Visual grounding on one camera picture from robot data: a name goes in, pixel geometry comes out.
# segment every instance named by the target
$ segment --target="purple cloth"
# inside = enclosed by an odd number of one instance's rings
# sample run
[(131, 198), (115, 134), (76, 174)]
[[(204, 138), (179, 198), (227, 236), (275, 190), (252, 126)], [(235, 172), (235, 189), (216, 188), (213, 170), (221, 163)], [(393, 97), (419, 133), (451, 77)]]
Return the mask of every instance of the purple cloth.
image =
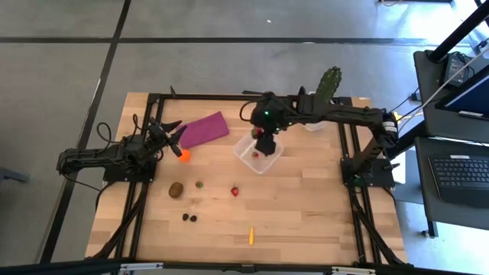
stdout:
[(187, 124), (182, 137), (180, 137), (180, 146), (187, 149), (228, 134), (229, 128), (222, 113), (216, 112), (214, 115)]

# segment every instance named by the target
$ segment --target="yellow object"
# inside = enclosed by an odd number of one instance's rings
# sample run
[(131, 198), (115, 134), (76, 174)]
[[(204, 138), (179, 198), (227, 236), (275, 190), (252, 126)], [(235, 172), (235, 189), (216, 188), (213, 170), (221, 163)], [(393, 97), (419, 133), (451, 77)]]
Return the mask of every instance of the yellow object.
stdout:
[(182, 152), (182, 155), (178, 157), (178, 159), (181, 161), (181, 162), (189, 162), (190, 160), (190, 151), (189, 150), (181, 150)]
[(404, 119), (408, 119), (408, 118), (412, 117), (412, 115), (407, 115), (407, 116), (403, 117), (402, 115), (399, 115), (397, 112), (393, 112), (393, 114), (394, 114), (394, 118), (396, 119), (397, 123), (399, 123), (399, 124), (401, 123), (401, 120), (400, 120), (401, 118), (402, 118), (402, 120), (404, 120)]
[(250, 245), (254, 243), (254, 233), (253, 233), (253, 226), (251, 226), (250, 229)]

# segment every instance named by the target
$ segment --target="clear plastic container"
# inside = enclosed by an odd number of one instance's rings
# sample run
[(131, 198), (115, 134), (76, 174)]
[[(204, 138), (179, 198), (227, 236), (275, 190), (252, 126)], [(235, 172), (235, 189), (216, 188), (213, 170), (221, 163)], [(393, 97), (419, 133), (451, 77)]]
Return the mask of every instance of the clear plastic container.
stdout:
[[(308, 92), (308, 95), (314, 95), (316, 92)], [(326, 121), (321, 121), (318, 123), (307, 123), (302, 125), (305, 129), (308, 131), (318, 131), (321, 128), (324, 128), (326, 126)]]
[(265, 157), (260, 151), (254, 149), (257, 140), (253, 139), (250, 130), (248, 134), (242, 137), (233, 147), (233, 151), (235, 152), (235, 155), (254, 172), (263, 174), (283, 153), (283, 145), (276, 139), (276, 137), (274, 137), (274, 141), (275, 144), (277, 144), (275, 153)]

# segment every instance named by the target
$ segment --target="monitor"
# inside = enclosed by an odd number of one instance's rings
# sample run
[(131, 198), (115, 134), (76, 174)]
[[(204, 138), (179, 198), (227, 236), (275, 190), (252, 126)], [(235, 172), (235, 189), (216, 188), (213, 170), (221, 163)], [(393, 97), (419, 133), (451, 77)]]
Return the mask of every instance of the monitor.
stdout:
[(489, 65), (444, 97), (437, 108), (475, 118), (489, 118)]

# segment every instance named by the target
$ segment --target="white cable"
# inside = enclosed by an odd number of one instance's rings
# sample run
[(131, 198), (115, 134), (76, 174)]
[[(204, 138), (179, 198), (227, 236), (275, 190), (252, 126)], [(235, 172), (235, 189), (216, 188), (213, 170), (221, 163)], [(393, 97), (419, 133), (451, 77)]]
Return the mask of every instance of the white cable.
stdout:
[(472, 62), (474, 62), (477, 58), (479, 58), (480, 56), (482, 56), (485, 52), (487, 52), (489, 50), (489, 47), (487, 47), (487, 49), (485, 49), (484, 51), (482, 51), (480, 54), (478, 54), (476, 57), (472, 58), (469, 62), (467, 62), (467, 64), (465, 64), (462, 68), (460, 68), (457, 73), (455, 73), (452, 77), (449, 78), (449, 80), (447, 80), (445, 83), (443, 83), (443, 85), (441, 85), (435, 93), (433, 93), (428, 100), (426, 100), (426, 102), (424, 102), (420, 107), (418, 107), (418, 111), (416, 111), (414, 113), (414, 115), (412, 117), (410, 117), (408, 120), (406, 120), (406, 122), (404, 122), (403, 126), (401, 126), (401, 128), (399, 129), (398, 133), (400, 134), (400, 132), (403, 130), (404, 126), (407, 125), (407, 123), (413, 119), (420, 111), (423, 110), (423, 108), (425, 108), (428, 103), (433, 99), (435, 98), (435, 96), (440, 92), (442, 91), (443, 88), (445, 88), (445, 86), (447, 84), (449, 84), (450, 81), (452, 81), (452, 79), (454, 79), (460, 72), (462, 72), (463, 70), (465, 70), (465, 68), (467, 68), (468, 66), (470, 66), (470, 64)]
[(386, 6), (386, 7), (392, 7), (393, 5), (395, 5), (395, 4), (397, 4), (397, 3), (401, 2), (401, 1), (403, 1), (403, 0), (399, 0), (398, 2), (395, 2), (395, 3), (393, 3), (393, 4), (388, 5), (388, 4), (386, 4), (386, 3), (384, 2), (384, 0), (381, 0), (382, 4), (384, 4), (384, 6)]

